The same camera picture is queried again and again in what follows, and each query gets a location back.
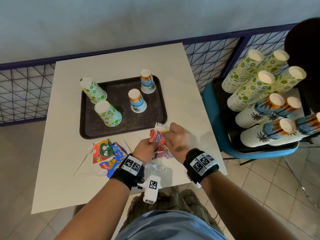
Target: black wrist strap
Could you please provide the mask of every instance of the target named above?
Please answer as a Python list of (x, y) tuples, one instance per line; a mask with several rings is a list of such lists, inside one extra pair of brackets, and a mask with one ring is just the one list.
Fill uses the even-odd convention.
[(183, 165), (187, 169), (188, 177), (194, 183), (200, 183), (206, 176), (219, 170), (219, 165), (208, 153), (198, 148), (191, 149)]
[(142, 165), (142, 161), (133, 157), (132, 153), (130, 153), (123, 159), (119, 168), (114, 171), (110, 178), (123, 182), (131, 190), (132, 187), (144, 182), (144, 166)]

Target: table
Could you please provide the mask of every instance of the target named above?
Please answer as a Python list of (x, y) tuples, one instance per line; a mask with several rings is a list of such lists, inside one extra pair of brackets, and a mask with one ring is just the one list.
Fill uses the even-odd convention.
[[(88, 174), (73, 176), (88, 146), (99, 139), (86, 140), (79, 134), (81, 88), (79, 79), (90, 76), (101, 83), (136, 77), (149, 68), (160, 80), (169, 125), (176, 122), (194, 134), (199, 149), (214, 157), (220, 171), (227, 174), (217, 141), (202, 103), (182, 43), (135, 49), (105, 55), (58, 61), (44, 131), (38, 175), (31, 213), (39, 213), (87, 203), (108, 181)], [(110, 136), (113, 141), (136, 135), (148, 138), (150, 130)], [(186, 169), (174, 159), (163, 159), (172, 169), (170, 187), (189, 183)]]

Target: green lime-patterned paper cup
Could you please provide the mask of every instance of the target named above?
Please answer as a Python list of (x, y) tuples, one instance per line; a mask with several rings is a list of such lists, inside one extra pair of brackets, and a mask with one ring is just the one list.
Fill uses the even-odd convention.
[(285, 94), (300, 81), (305, 79), (307, 73), (304, 69), (298, 66), (291, 66), (288, 70), (283, 72), (281, 75), (274, 78), (274, 83), (272, 83), (268, 89), (263, 92), (259, 98), (264, 99), (269, 96), (271, 93), (281, 93)]
[(227, 101), (228, 107), (233, 111), (241, 111), (266, 91), (275, 80), (273, 74), (260, 71), (252, 79), (246, 81)]
[(257, 71), (267, 71), (274, 74), (279, 68), (287, 63), (289, 55), (282, 49), (274, 51), (268, 55), (265, 60), (259, 65)]
[(90, 77), (81, 78), (80, 86), (94, 104), (107, 99), (107, 93)]
[(228, 93), (234, 93), (241, 87), (251, 76), (257, 73), (256, 69), (263, 61), (262, 52), (251, 49), (242, 60), (229, 72), (222, 83), (222, 88)]
[(94, 110), (107, 126), (119, 125), (122, 115), (108, 101), (100, 101), (94, 106)]

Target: shirt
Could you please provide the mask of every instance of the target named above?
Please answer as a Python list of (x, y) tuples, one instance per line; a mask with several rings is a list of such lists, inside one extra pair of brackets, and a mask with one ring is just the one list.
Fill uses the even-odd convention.
[(199, 217), (182, 210), (153, 210), (131, 222), (115, 240), (228, 240)]

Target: wall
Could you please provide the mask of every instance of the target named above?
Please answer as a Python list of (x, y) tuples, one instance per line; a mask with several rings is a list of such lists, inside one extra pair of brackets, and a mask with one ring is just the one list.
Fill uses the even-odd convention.
[(1, 0), (0, 63), (300, 22), (320, 0)]

